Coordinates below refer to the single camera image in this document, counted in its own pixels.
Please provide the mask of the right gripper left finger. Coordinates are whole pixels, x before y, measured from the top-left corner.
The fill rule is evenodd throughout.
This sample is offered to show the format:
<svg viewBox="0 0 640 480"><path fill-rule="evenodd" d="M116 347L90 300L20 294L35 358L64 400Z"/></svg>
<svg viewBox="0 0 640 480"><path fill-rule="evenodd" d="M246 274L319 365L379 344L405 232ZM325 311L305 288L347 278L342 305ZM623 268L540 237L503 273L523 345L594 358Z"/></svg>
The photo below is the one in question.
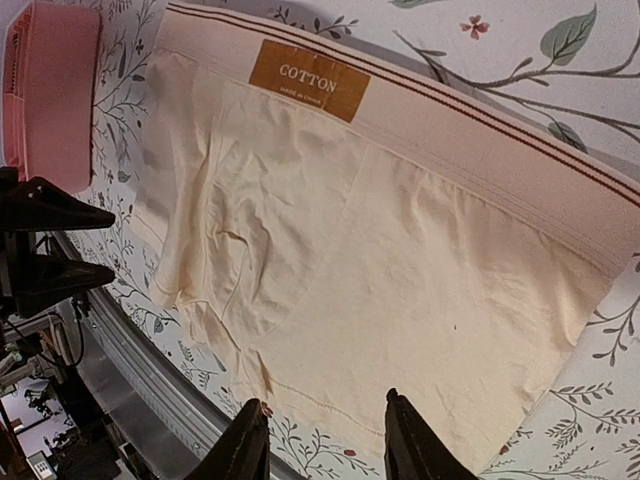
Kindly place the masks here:
<svg viewBox="0 0 640 480"><path fill-rule="evenodd" d="M268 417L262 402L250 399L184 480L269 479L269 457Z"/></svg>

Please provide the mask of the cream garment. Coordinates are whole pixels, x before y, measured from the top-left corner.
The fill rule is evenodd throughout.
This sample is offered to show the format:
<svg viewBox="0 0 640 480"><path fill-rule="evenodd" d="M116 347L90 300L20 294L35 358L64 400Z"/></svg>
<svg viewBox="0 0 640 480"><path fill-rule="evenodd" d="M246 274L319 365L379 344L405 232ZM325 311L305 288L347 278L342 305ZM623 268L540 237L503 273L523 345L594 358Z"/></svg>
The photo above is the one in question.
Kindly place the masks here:
<svg viewBox="0 0 640 480"><path fill-rule="evenodd" d="M482 471L639 244L639 186L431 79L169 4L131 227L240 401L384 448L405 394Z"/></svg>

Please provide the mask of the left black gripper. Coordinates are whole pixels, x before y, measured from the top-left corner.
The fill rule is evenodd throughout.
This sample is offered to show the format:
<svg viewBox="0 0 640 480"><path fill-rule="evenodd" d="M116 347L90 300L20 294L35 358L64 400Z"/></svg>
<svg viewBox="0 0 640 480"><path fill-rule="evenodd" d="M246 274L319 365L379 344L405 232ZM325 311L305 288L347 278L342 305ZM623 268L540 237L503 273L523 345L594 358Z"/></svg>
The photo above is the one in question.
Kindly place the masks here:
<svg viewBox="0 0 640 480"><path fill-rule="evenodd" d="M86 204L41 177L19 181L1 168L1 307L5 316L33 317L76 294L115 279L109 267L37 258L35 232L109 228L115 215Z"/></svg>

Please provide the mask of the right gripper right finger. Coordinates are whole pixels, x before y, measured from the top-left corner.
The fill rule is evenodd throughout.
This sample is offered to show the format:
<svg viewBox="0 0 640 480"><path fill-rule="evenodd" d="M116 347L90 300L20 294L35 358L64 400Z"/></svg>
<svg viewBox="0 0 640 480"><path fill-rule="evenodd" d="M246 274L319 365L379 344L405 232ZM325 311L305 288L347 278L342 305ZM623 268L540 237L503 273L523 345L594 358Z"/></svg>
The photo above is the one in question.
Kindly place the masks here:
<svg viewBox="0 0 640 480"><path fill-rule="evenodd" d="M385 474L391 480L476 480L405 395L386 394Z"/></svg>

